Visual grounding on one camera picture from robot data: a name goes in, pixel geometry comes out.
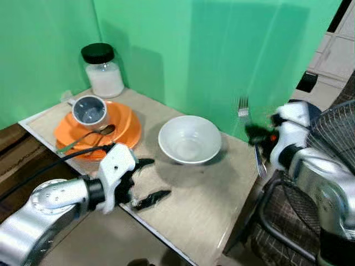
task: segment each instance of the metal fork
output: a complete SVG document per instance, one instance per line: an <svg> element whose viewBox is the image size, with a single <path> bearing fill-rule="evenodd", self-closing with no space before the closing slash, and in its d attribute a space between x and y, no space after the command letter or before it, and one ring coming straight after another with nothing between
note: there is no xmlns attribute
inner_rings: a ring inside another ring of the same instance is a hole
<svg viewBox="0 0 355 266"><path fill-rule="evenodd" d="M247 123L251 122L248 97L239 98L237 114L239 120L244 124L244 126ZM255 160L256 160L257 172L259 173L259 176L263 179L266 178L267 171L265 165L262 162L258 144L255 144Z"/></svg>

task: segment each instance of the table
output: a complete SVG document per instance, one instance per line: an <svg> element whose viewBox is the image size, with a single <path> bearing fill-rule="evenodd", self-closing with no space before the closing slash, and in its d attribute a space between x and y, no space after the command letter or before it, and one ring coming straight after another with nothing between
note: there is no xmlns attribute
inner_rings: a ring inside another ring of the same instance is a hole
<svg viewBox="0 0 355 266"><path fill-rule="evenodd" d="M155 159L153 166L134 175L133 194L143 198L161 188L172 190L154 208L138 213L122 208L192 265L215 265L257 177L253 148L222 134L222 149L210 162L178 165L160 150L158 133L169 119L182 115L180 112L130 89L110 100L131 107L142 124L136 156ZM55 151L54 129L70 110L67 103L61 103L20 125ZM81 174L98 169L96 162L72 159L68 163Z"/></svg>

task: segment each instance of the spoon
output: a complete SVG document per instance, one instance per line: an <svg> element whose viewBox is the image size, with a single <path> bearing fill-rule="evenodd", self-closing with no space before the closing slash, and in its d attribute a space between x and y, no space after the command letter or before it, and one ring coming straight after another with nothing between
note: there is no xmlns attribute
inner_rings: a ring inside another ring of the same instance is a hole
<svg viewBox="0 0 355 266"><path fill-rule="evenodd" d="M106 126L105 128L101 129L101 130L93 130L87 134L85 134L84 136L82 136L81 138L75 140L73 143L69 144L68 146L60 149L60 150L57 150L57 153L58 154L64 154L66 153L67 151L69 151L70 149L72 149L75 144L77 144L78 142L82 141L84 138L86 138L87 136L93 134L93 133L97 133L97 134L101 134L103 136L105 135L109 135L111 134L114 130L115 130L115 125L108 125Z"/></svg>

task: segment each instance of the orange plate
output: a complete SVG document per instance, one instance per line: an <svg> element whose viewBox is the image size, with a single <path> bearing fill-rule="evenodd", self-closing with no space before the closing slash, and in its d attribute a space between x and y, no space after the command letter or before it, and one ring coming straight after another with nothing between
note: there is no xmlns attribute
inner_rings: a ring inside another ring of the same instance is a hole
<svg viewBox="0 0 355 266"><path fill-rule="evenodd" d="M121 135L121 137L118 140L116 140L116 142L126 144L128 147L130 147L132 149L138 143L138 141L141 137L141 133L142 133L142 128L141 128L141 124L139 122L139 119L138 119L137 115L134 112L132 112L131 123L129 124L129 127ZM100 141L100 143L98 143L98 146L105 145L105 144L108 144L108 143L103 143L103 139L102 139ZM62 149L65 147L65 145L62 144L58 139L57 139L56 146L58 149ZM66 155L72 154L76 151L78 151L78 150L71 149L66 153ZM106 153L104 151L99 150L99 151L94 151L89 156L88 155L80 155L77 158L81 158L81 159L85 159L85 160L89 160L89 161L99 161L102 158L104 158L105 155L106 155Z"/></svg>
<svg viewBox="0 0 355 266"><path fill-rule="evenodd" d="M117 139L119 139L130 126L132 117L132 109L130 107L119 103L113 103L111 101L106 101L106 104L110 116L109 123L115 125L116 128L114 132L102 138L100 142L102 145L117 141ZM61 120L59 126L54 131L54 136L57 138L57 141L64 146L67 146L89 132L90 130L79 124L70 112ZM93 133L80 143L76 144L74 149L88 149L92 147L100 137L102 136Z"/></svg>

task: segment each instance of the green wall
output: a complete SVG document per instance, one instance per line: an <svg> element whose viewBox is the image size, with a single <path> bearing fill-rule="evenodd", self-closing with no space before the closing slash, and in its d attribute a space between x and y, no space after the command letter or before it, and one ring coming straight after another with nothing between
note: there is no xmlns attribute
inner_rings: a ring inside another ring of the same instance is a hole
<svg viewBox="0 0 355 266"><path fill-rule="evenodd" d="M0 129L89 87L81 47L100 41L92 0L2 0Z"/></svg>
<svg viewBox="0 0 355 266"><path fill-rule="evenodd" d="M265 123L306 70L340 0L95 0L102 38L126 84L245 138L236 107L248 95Z"/></svg>

